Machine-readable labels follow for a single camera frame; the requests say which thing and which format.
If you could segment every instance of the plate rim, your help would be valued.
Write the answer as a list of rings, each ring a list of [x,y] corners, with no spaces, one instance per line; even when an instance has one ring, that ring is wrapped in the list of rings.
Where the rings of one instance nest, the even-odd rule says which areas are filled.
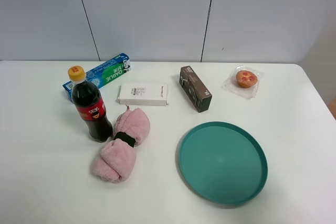
[[[235,203],[227,203],[227,202],[224,202],[224,201],[221,201],[221,200],[216,200],[214,198],[211,198],[211,197],[207,197],[203,194],[201,194],[198,190],[196,190],[196,188],[194,188],[190,182],[187,180],[187,178],[185,177],[185,174],[183,172],[183,168],[182,168],[182,164],[181,164],[181,157],[182,157],[182,147],[185,143],[185,141],[192,135],[194,134],[195,132],[197,132],[198,130],[201,130],[201,129],[204,129],[206,127],[209,127],[209,126],[221,126],[221,127],[225,127],[225,128],[228,128],[228,129],[231,129],[231,130],[234,130],[236,132],[238,132],[239,134],[242,134],[245,136],[245,138],[247,138],[253,145],[253,147],[256,149],[257,153],[258,153],[258,156],[259,156],[259,159],[261,161],[261,181],[259,183],[259,186],[258,188],[256,189],[256,191],[250,196],[248,197],[247,199],[244,199],[244,200],[241,200],[241,201],[237,201]],[[221,122],[221,121],[212,121],[212,122],[205,122],[205,123],[201,123],[195,127],[193,127],[190,131],[187,132],[187,134],[183,137],[181,143],[180,143],[180,146],[179,146],[179,149],[178,149],[178,163],[179,163],[179,168],[180,168],[180,171],[182,172],[182,175],[183,175],[183,178],[185,179],[185,181],[188,183],[188,185],[192,188],[193,191],[195,191],[198,195],[200,195],[201,197],[207,199],[207,200],[210,200],[212,202],[215,202],[215,203],[218,203],[218,204],[223,204],[223,205],[242,205],[244,203],[247,203],[249,202],[250,200],[254,199],[261,191],[262,189],[264,188],[265,184],[266,184],[266,180],[267,180],[267,177],[268,177],[268,164],[267,164],[267,159],[266,159],[266,155],[263,151],[263,149],[261,148],[260,144],[257,142],[257,140],[251,135],[249,134],[247,131],[245,131],[244,129],[242,129],[241,127],[237,126],[237,125],[234,125],[234,124],[231,124],[231,123],[227,123],[227,122]]]

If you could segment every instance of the table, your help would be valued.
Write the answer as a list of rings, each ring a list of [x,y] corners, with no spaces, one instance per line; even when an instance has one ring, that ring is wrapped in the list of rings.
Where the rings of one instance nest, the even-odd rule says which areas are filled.
[[[0,62],[0,223],[335,223],[336,121],[298,65],[248,64],[264,73],[254,99],[221,89],[237,63],[132,62],[132,71],[100,89],[114,123],[122,82],[169,85],[169,106],[139,106],[151,132],[136,151],[130,178],[101,181],[90,165],[104,144],[88,138],[85,123],[62,84],[67,70],[99,62]],[[198,113],[179,86],[191,65],[213,98]],[[176,147],[208,121],[242,127],[262,146],[269,167],[263,191],[226,209],[190,191],[178,173]]]

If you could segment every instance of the plastic plate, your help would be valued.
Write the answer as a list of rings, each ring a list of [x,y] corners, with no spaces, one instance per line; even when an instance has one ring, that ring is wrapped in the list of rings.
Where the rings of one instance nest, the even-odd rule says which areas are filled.
[[[178,154],[189,185],[219,204],[244,204],[266,183],[263,150],[250,134],[233,124],[208,122],[196,126],[182,140]]]

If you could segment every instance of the small white box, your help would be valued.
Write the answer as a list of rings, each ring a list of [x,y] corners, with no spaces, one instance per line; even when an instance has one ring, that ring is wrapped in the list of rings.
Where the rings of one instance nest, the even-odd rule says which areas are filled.
[[[127,105],[166,106],[167,84],[123,83],[119,93],[119,103]]]

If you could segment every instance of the plastic wrapper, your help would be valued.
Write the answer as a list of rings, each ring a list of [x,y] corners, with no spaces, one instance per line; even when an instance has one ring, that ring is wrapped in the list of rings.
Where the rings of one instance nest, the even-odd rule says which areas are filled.
[[[258,82],[255,85],[253,85],[252,87],[247,88],[247,89],[239,86],[238,83],[237,83],[236,75],[241,70],[246,70],[246,71],[250,71],[250,72],[254,73],[258,78]],[[259,82],[260,82],[260,79],[262,78],[262,76],[263,76],[262,73],[260,73],[259,71],[255,70],[253,68],[248,68],[246,66],[239,66],[239,67],[235,68],[231,72],[230,76],[224,81],[224,83],[222,85],[222,88],[225,89],[225,90],[228,90],[232,93],[235,93],[235,94],[237,94],[241,97],[244,97],[246,99],[251,99],[251,98],[256,97],[258,87],[259,87]]]

